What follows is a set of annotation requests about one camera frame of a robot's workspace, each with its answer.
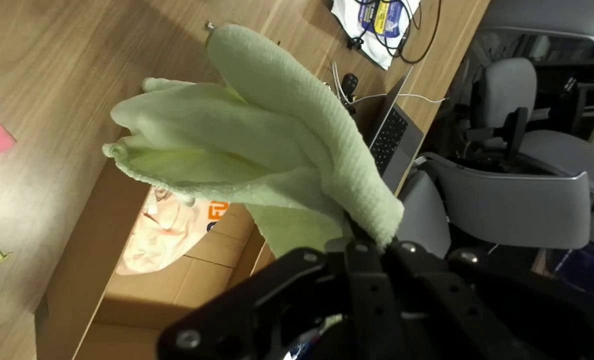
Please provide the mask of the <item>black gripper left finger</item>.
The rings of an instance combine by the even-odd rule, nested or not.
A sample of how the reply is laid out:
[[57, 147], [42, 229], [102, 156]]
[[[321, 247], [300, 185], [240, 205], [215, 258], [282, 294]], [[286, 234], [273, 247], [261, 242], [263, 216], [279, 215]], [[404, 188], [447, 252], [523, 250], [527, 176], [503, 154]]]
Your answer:
[[263, 270], [167, 325], [156, 360], [350, 360], [343, 322], [343, 257], [290, 250]]

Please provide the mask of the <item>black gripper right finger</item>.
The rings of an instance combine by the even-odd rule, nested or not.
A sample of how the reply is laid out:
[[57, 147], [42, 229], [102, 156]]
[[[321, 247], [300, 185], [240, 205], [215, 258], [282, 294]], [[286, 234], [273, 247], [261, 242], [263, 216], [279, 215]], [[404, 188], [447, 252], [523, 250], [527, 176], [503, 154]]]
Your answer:
[[390, 244], [384, 269], [446, 360], [594, 360], [594, 299], [558, 281], [413, 242]]

